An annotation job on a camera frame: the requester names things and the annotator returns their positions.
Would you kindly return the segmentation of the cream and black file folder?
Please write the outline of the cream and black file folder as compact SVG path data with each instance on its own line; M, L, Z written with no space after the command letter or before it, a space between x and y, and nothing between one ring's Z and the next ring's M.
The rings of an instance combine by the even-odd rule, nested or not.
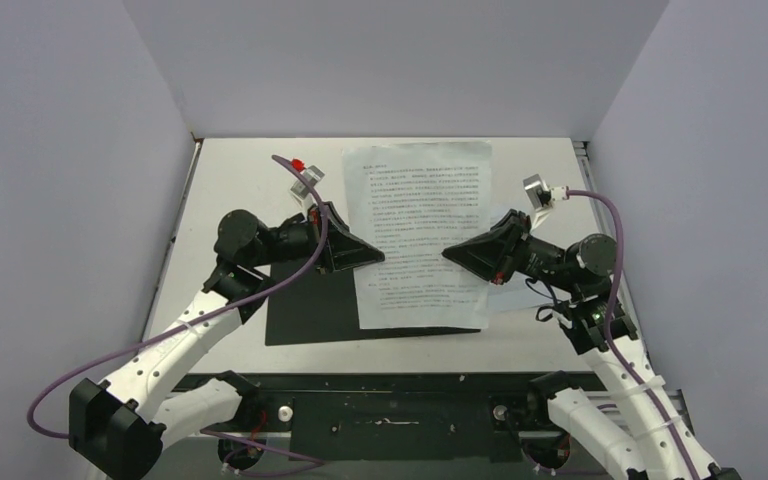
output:
M272 294L260 310L266 315L267 346L305 345L390 338L472 334L450 327L364 330L359 324L353 273L321 274L311 269Z

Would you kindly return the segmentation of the printed white paper sheet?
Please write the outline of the printed white paper sheet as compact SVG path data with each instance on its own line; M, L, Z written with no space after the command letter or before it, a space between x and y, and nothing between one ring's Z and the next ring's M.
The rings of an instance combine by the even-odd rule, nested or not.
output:
M361 328L488 326L486 282L442 252L488 227L492 159L486 141L344 151L351 232L385 255L354 274Z

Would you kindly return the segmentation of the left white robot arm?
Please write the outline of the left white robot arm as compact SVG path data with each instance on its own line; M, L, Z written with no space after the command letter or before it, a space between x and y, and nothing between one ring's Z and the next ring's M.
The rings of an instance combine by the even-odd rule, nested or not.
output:
M225 422L242 431L256 422L256 388L232 372L179 397L169 395L278 289L260 267L300 260L299 275L310 268L328 274L385 259L351 233L330 202L277 227L233 210L219 223L214 251L214 270L159 342L139 348L100 382L84 379L70 393L69 445L110 479L144 478L164 449L207 426Z

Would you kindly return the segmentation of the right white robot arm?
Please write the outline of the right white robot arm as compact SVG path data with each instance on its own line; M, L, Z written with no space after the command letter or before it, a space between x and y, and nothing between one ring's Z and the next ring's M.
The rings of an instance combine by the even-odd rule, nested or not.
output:
M655 373L637 328L612 298L616 241L592 234L561 248L531 229L527 214L511 210L489 231L442 255L492 284L519 273L546 286L548 318L606 388L623 423L617 425L561 371L531 382L528 421L569 434L613 479L739 478L695 437Z

